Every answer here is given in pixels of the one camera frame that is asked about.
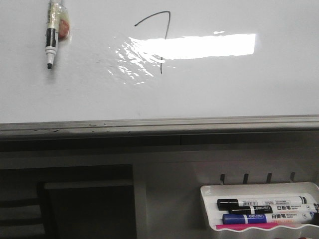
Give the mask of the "black object tray right edge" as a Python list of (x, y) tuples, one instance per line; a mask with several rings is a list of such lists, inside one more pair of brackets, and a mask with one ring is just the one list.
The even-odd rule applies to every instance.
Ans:
[(319, 226), (319, 213), (314, 213), (313, 219), (311, 221), (312, 225)]

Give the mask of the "blue capped marker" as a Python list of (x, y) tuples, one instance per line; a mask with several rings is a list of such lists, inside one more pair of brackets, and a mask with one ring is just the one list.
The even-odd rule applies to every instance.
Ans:
[(256, 214), (256, 215), (236, 215), (224, 214), (222, 222), (230, 224), (262, 224), (262, 223), (300, 223), (308, 224), (314, 218), (314, 212), (301, 213), (276, 213), (276, 214)]

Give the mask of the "black capped marker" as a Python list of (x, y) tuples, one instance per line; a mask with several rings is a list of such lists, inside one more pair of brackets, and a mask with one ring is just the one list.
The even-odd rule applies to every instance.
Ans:
[(300, 213), (317, 212), (319, 205), (300, 204), (300, 205), (264, 205), (264, 206), (245, 206), (229, 210), (230, 214), (235, 215), (256, 215), (256, 214), (281, 214), (281, 213)]
[(236, 207), (248, 206), (269, 206), (269, 205), (299, 205), (308, 202), (305, 196), (287, 196), (287, 197), (262, 197), (262, 198), (240, 198), (240, 199), (218, 199), (217, 206), (219, 210), (234, 209)]

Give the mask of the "white whiteboard with grey frame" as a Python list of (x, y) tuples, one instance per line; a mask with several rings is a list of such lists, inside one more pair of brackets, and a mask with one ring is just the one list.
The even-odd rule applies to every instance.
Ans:
[(0, 3), (0, 136), (319, 127), (316, 0), (67, 0), (47, 69), (48, 1)]

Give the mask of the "black capped marker top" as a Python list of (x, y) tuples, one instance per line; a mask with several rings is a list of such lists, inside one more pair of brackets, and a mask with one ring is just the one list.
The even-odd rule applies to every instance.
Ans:
[(234, 209), (236, 207), (248, 206), (269, 206), (269, 205), (299, 205), (308, 202), (305, 196), (287, 196), (287, 197), (262, 197), (262, 198), (240, 198), (240, 199), (218, 199), (217, 206), (219, 210)]

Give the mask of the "white plastic marker tray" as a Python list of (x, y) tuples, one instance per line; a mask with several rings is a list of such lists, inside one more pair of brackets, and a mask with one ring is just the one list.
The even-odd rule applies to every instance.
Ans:
[(300, 223), (230, 224), (222, 222), (229, 210), (219, 210), (218, 199), (305, 196), (306, 204), (319, 204), (319, 187), (315, 183), (277, 183), (255, 185), (202, 186), (203, 213), (213, 239), (297, 239), (319, 237), (319, 226)]

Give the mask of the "black capped marker middle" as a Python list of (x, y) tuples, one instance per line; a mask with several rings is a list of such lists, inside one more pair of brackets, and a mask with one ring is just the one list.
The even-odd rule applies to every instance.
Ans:
[(230, 214), (235, 215), (256, 215), (256, 214), (281, 214), (281, 213), (300, 213), (317, 212), (319, 205), (300, 204), (300, 205), (264, 205), (264, 206), (245, 206), (229, 210)]

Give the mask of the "black taped whiteboard marker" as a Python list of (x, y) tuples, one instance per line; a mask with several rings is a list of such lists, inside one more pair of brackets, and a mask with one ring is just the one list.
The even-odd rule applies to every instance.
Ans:
[(58, 42), (68, 38), (70, 20), (63, 0), (50, 0), (47, 13), (47, 29), (45, 42), (45, 55), (47, 69), (52, 69), (58, 52)]

